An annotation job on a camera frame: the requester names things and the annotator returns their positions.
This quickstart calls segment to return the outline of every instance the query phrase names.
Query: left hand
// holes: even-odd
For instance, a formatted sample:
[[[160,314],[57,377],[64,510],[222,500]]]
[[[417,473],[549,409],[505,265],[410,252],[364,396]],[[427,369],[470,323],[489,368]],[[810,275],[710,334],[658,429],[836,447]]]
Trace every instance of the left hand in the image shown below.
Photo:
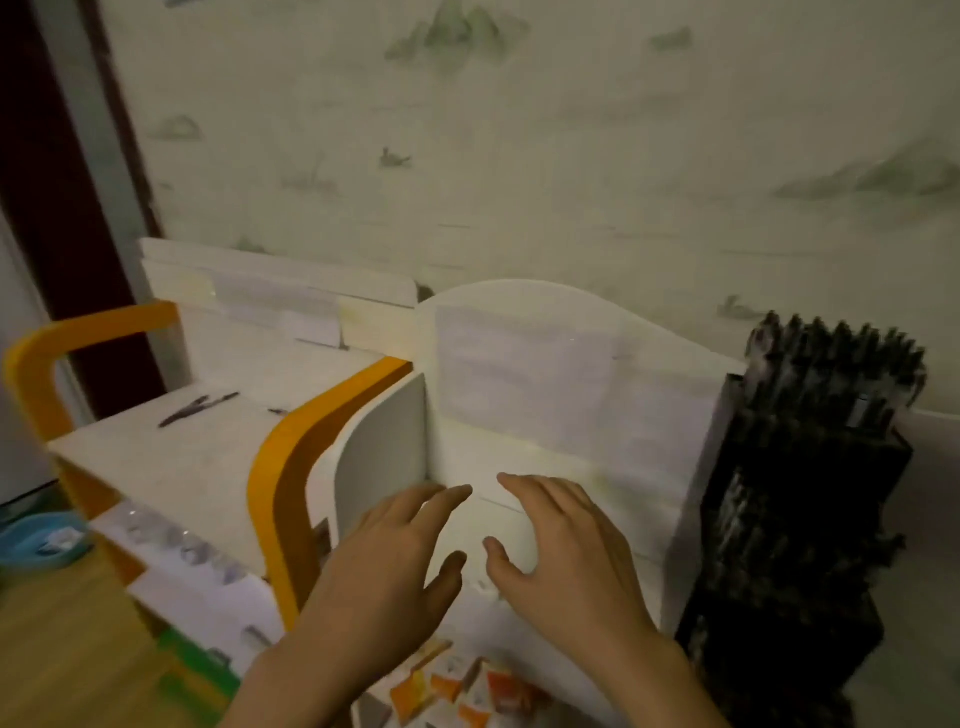
[[[350,702],[425,643],[463,586],[463,551],[449,554],[424,588],[437,539],[473,492],[424,483],[382,500],[333,551],[300,621],[276,648],[307,672],[335,680]]]

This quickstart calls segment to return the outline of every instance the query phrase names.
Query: wooden floor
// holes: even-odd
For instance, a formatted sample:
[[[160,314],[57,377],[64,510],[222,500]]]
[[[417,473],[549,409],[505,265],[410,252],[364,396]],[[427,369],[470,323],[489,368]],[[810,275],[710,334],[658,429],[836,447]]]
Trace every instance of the wooden floor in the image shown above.
[[[169,659],[96,550],[66,569],[0,574],[0,728],[197,728],[156,688]]]

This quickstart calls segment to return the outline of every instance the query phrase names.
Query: orange edge trim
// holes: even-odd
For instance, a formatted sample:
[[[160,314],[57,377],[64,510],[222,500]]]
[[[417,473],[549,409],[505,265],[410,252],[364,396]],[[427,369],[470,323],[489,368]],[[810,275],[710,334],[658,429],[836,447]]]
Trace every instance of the orange edge trim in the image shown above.
[[[283,418],[253,461],[247,505],[288,630],[320,576],[306,506],[307,476],[349,419],[413,368],[402,359],[380,359]]]
[[[73,431],[54,384],[57,359],[94,344],[172,326],[179,319],[174,303],[157,301],[47,324],[8,350],[7,386],[40,440],[56,440]]]

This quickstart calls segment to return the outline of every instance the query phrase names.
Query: blue bowl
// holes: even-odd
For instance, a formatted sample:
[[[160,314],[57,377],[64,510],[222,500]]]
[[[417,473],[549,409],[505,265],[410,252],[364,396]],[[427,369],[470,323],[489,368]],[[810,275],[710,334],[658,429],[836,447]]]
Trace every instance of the blue bowl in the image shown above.
[[[61,528],[74,528],[84,537],[72,548],[44,554],[43,545],[50,534]],[[90,551],[92,543],[86,522],[75,513],[38,513],[27,516],[0,532],[0,567],[17,570],[59,569],[72,564]]]

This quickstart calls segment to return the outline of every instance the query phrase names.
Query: white paper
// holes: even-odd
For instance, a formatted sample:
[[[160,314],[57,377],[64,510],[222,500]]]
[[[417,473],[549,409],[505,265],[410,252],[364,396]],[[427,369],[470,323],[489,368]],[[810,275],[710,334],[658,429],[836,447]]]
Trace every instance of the white paper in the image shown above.
[[[340,348],[336,297],[301,285],[214,273],[217,302],[230,318],[277,328],[293,339]]]
[[[619,341],[469,308],[437,310],[441,411],[461,422],[589,456]]]
[[[665,375],[621,376],[597,423],[593,455],[608,482],[683,501],[721,386]]]
[[[609,485],[684,503],[721,380],[638,370],[608,333],[466,308],[438,308],[437,346],[441,414],[595,463]],[[672,521],[647,524],[654,541]]]

